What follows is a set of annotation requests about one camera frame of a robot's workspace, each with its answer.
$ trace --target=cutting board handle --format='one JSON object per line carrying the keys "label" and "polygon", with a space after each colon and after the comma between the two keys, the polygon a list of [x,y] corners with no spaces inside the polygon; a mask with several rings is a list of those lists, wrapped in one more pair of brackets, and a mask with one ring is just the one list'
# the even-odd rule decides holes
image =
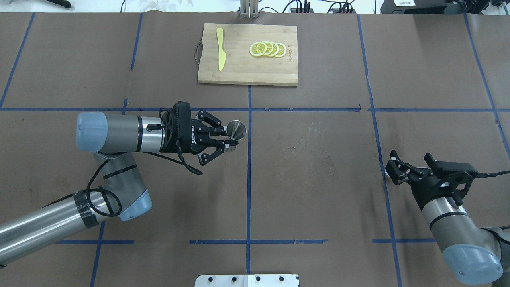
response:
{"label": "cutting board handle", "polygon": [[196,61],[196,64],[200,66],[200,59],[198,58],[198,47],[199,46],[202,46],[202,51],[200,51],[200,58],[202,58],[202,52],[203,52],[202,39],[200,39],[200,42],[198,42],[198,44],[196,45],[196,48],[195,48],[195,61]]}

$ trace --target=yellow knife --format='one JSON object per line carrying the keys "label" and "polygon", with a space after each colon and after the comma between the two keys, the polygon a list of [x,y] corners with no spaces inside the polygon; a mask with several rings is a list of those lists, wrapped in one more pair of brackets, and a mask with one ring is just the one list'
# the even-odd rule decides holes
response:
{"label": "yellow knife", "polygon": [[216,29],[216,36],[218,37],[218,51],[219,51],[219,58],[218,58],[218,70],[223,70],[223,67],[225,67],[225,61],[226,61],[226,53],[223,50],[223,28],[217,28]]}

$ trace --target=blue tape line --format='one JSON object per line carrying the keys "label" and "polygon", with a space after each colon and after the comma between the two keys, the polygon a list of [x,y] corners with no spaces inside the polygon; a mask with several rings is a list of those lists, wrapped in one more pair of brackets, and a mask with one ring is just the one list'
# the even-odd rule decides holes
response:
{"label": "blue tape line", "polygon": [[[190,240],[190,244],[247,244],[244,239]],[[251,239],[251,244],[324,244],[327,239]]]}
{"label": "blue tape line", "polygon": [[190,240],[190,244],[246,244],[245,239]]}
{"label": "blue tape line", "polygon": [[324,244],[327,239],[289,239],[289,240],[274,240],[274,239],[258,239],[250,240],[252,244]]}
{"label": "blue tape line", "polygon": [[0,108],[0,111],[122,111],[122,108]]}
{"label": "blue tape line", "polygon": [[97,274],[97,266],[99,265],[99,255],[101,254],[101,244],[103,241],[103,233],[105,232],[105,222],[101,222],[101,229],[99,230],[99,237],[97,238],[96,257],[94,259],[94,267],[92,268],[92,278],[90,278],[90,287],[94,287],[95,277]]}
{"label": "blue tape line", "polygon": [[[372,121],[373,121],[373,125],[374,125],[375,142],[377,144],[377,153],[379,154],[379,167],[381,169],[381,174],[382,174],[382,178],[383,178],[382,180],[384,181],[384,192],[385,192],[385,197],[386,197],[386,213],[388,215],[388,223],[390,225],[391,239],[394,241],[395,240],[395,232],[393,230],[393,218],[391,215],[390,197],[388,195],[388,185],[386,183],[386,176],[385,176],[383,157],[382,157],[383,155],[381,152],[380,141],[379,141],[379,130],[377,128],[377,119],[375,117],[375,110],[374,110],[375,107],[374,107],[374,99],[372,96],[372,88],[370,87],[370,82],[368,81],[367,55],[365,52],[365,43],[363,41],[363,31],[361,28],[360,15],[357,14],[357,17],[358,17],[358,29],[360,32],[361,52],[363,54],[363,64],[365,66],[365,78],[367,80],[368,94],[370,95],[370,108],[371,108],[371,112],[372,112]],[[397,245],[395,242],[392,242],[392,248],[393,248],[393,260],[395,262],[395,272],[397,273],[397,284],[398,284],[398,287],[402,287],[402,278],[400,276],[400,266],[398,263]]]}
{"label": "blue tape line", "polygon": [[138,20],[138,30],[136,32],[135,48],[133,49],[133,59],[131,60],[131,70],[135,67],[136,50],[138,49],[138,39],[140,39],[140,29],[142,28],[143,13],[140,13]]}
{"label": "blue tape line", "polygon": [[435,243],[434,238],[372,239],[372,243]]}
{"label": "blue tape line", "polygon": [[[159,111],[162,108],[0,108],[0,111]],[[246,108],[192,108],[192,111],[206,110],[209,112],[249,112]],[[260,108],[251,109],[252,112],[360,112],[361,108],[334,109],[293,109],[293,108]]]}
{"label": "blue tape line", "polygon": [[248,169],[246,184],[246,274],[250,274],[251,240],[251,131],[253,126],[251,106],[251,85],[248,85]]}
{"label": "blue tape line", "polygon": [[14,64],[12,65],[11,74],[7,80],[7,84],[5,85],[4,93],[2,94],[2,99],[0,100],[0,108],[4,105],[5,97],[7,96],[7,91],[9,90],[9,86],[11,85],[12,77],[14,76],[14,71],[16,70],[16,66],[18,65],[19,57],[21,56],[21,51],[23,51],[23,47],[25,46],[25,42],[27,41],[27,37],[29,35],[30,27],[34,22],[35,13],[32,13],[32,17],[30,17],[29,25],[27,30],[25,31],[25,36],[23,37],[23,41],[21,41],[21,46],[18,50],[18,55],[16,55],[16,60],[14,60]]}
{"label": "blue tape line", "polygon": [[403,108],[377,108],[376,112],[493,112],[493,109],[403,109]]}
{"label": "blue tape line", "polygon": [[128,109],[128,99],[124,99],[124,105],[122,106],[122,114],[126,114],[126,110]]}
{"label": "blue tape line", "polygon": [[[98,240],[74,240],[74,239],[65,239],[60,240],[56,244],[97,244]],[[102,245],[104,244],[134,244],[134,240],[103,240],[101,242]]]}
{"label": "blue tape line", "polygon": [[478,65],[478,69],[480,70],[481,79],[483,80],[485,91],[487,92],[487,96],[489,97],[489,102],[491,102],[494,117],[496,118],[496,122],[498,124],[499,133],[501,134],[501,139],[503,140],[503,145],[505,146],[506,156],[510,160],[510,149],[508,148],[508,142],[506,141],[505,132],[503,132],[503,128],[501,127],[501,121],[499,120],[498,112],[496,111],[496,105],[494,105],[494,100],[492,99],[489,85],[487,84],[487,80],[485,79],[485,74],[483,73],[483,68],[481,67],[480,59],[478,58],[478,53],[476,52],[475,43],[473,42],[473,37],[471,36],[471,29],[469,28],[468,15],[466,13],[464,13],[464,22],[466,23],[466,29],[468,30],[469,41],[471,42],[471,48],[473,49],[476,64]]}

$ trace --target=blue joint cap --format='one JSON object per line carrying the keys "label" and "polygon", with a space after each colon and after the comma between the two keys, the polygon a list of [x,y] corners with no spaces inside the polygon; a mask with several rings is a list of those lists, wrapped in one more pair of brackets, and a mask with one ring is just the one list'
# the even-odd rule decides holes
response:
{"label": "blue joint cap", "polygon": [[140,197],[133,202],[126,210],[124,210],[119,218],[122,221],[128,221],[138,217],[152,208],[152,200],[150,200],[149,191],[146,189]]}
{"label": "blue joint cap", "polygon": [[443,258],[458,281],[467,285],[488,284],[503,274],[499,258],[473,244],[455,244],[443,251]]}
{"label": "blue joint cap", "polygon": [[78,149],[96,153],[106,142],[108,124],[102,112],[82,112],[76,121],[76,146]]}

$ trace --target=bamboo cutting board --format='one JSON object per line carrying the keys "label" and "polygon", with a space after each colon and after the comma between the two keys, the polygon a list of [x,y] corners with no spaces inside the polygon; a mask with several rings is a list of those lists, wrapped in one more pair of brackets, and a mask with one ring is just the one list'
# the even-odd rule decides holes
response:
{"label": "bamboo cutting board", "polygon": [[[225,67],[218,70],[216,29],[223,28]],[[254,57],[249,48],[254,42],[272,41],[287,46],[281,58]],[[297,27],[205,23],[198,82],[207,84],[297,86]]]}

